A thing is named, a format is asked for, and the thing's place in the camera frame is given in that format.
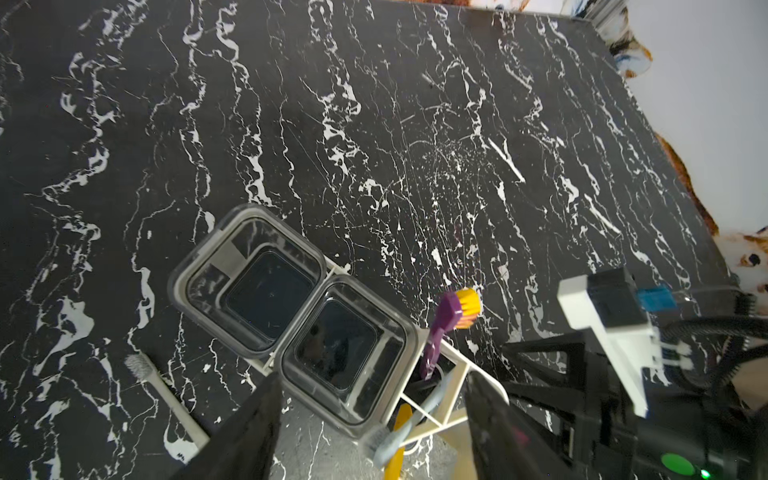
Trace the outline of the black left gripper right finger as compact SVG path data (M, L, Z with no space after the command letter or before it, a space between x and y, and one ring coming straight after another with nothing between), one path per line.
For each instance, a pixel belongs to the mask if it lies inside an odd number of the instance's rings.
M574 472L494 386L477 372L466 380L466 410L479 479L573 479Z

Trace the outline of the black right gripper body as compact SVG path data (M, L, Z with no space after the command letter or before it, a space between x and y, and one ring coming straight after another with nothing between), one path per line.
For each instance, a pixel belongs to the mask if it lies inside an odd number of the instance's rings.
M749 415L731 403L729 383L745 363L766 358L764 346L729 343L708 386L660 387L638 416L617 372L587 331L503 346L503 355L537 384L507 382L506 393L557 415L555 431L531 420L544 443L542 469L575 479L764 479L767 412Z

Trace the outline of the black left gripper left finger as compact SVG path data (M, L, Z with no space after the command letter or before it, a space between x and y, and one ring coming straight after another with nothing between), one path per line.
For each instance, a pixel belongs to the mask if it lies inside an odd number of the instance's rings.
M281 427L282 381L265 377L175 479L267 479Z

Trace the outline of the light blue toothbrush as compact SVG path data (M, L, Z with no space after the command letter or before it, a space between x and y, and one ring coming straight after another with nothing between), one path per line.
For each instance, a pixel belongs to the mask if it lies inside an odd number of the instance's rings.
M395 456L397 450L408 438L411 431L421 423L427 414L431 414L437 408L445 396L450 381L454 377L455 371L452 370L440 381L420 405L420 408L401 427L390 430L386 425L379 424L365 433L357 442L359 452L371 460L376 468L384 468Z

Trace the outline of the white toothbrush holder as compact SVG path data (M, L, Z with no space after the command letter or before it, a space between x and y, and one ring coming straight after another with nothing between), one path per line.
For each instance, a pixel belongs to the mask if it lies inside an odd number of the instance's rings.
M401 445L465 430L457 402L477 366L443 344L419 384L428 333L264 207L230 211L178 265L172 303L339 432L381 448L399 406Z

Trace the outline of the purple toothbrush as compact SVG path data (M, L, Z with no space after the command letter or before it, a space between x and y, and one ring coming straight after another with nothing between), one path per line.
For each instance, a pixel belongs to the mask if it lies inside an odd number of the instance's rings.
M437 305L430 325L420 377L429 380L437 366L443 337L456 329L470 328L482 313L482 301L476 290L465 288L445 293Z

